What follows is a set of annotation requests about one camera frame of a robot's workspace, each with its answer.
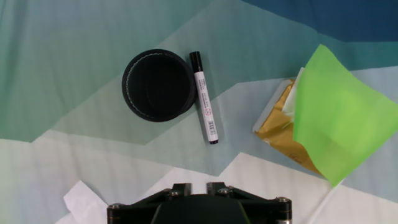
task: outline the marker cap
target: marker cap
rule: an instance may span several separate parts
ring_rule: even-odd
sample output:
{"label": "marker cap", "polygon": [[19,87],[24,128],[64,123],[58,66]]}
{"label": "marker cap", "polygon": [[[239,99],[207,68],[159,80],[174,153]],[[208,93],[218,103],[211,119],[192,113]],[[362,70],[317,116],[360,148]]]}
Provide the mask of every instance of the marker cap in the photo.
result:
{"label": "marker cap", "polygon": [[193,72],[203,72],[203,66],[201,65],[201,58],[199,52],[192,52],[189,54],[192,63]]}

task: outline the green tissue paper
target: green tissue paper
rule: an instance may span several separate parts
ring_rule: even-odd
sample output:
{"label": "green tissue paper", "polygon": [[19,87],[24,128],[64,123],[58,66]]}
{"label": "green tissue paper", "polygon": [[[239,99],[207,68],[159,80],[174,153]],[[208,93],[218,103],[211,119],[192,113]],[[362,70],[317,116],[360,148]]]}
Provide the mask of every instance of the green tissue paper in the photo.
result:
{"label": "green tissue paper", "polygon": [[398,130],[398,105],[355,78],[320,45],[297,87],[294,141],[338,185]]}

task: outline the gold foil bag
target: gold foil bag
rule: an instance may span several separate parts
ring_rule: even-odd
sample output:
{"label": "gold foil bag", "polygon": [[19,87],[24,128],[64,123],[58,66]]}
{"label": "gold foil bag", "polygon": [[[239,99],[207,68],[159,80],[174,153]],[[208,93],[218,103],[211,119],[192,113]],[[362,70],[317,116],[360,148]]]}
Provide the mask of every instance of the gold foil bag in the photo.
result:
{"label": "gold foil bag", "polygon": [[289,95],[294,80],[290,80],[291,84],[287,85],[280,98],[277,100],[273,109],[269,113],[267,119],[254,133],[264,142],[268,143],[274,149],[291,158],[304,168],[312,170],[317,174],[321,174],[313,165],[310,156],[305,148],[298,142],[293,141],[293,126],[291,118],[282,112],[286,98]]}

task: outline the black marker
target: black marker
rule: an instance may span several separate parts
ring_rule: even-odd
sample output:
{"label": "black marker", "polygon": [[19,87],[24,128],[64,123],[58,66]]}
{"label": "black marker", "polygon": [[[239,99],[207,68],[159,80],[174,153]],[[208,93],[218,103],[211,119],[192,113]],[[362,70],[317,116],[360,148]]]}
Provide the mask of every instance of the black marker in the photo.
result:
{"label": "black marker", "polygon": [[207,139],[210,144],[218,143],[218,135],[216,130],[216,124],[214,122],[213,110],[210,105],[210,98],[207,92],[205,74],[203,73],[203,67],[201,65],[201,58],[199,52],[192,52],[189,54],[191,58],[193,72],[195,72],[195,80],[198,88],[198,95],[200,100],[201,113],[203,120],[205,121]]}

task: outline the screw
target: screw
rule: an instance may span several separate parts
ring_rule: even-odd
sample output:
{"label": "screw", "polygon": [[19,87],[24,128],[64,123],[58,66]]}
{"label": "screw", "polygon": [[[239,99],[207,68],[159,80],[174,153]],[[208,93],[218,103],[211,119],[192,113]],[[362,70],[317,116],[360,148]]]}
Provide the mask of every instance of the screw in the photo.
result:
{"label": "screw", "polygon": [[227,195],[231,192],[231,189],[228,188],[222,188],[218,190],[218,193],[223,194],[223,195]]}
{"label": "screw", "polygon": [[122,205],[123,204],[120,204],[120,203],[114,203],[114,204],[110,205],[108,208],[113,208],[113,209],[120,208],[120,206],[122,206]]}
{"label": "screw", "polygon": [[171,197],[176,197],[176,196],[180,195],[180,192],[179,192],[178,190],[171,190],[171,191],[169,192],[169,195],[170,195]]}
{"label": "screw", "polygon": [[276,200],[277,200],[278,202],[288,202],[288,201],[289,201],[289,199],[288,199],[288,198],[285,198],[285,197],[277,197]]}

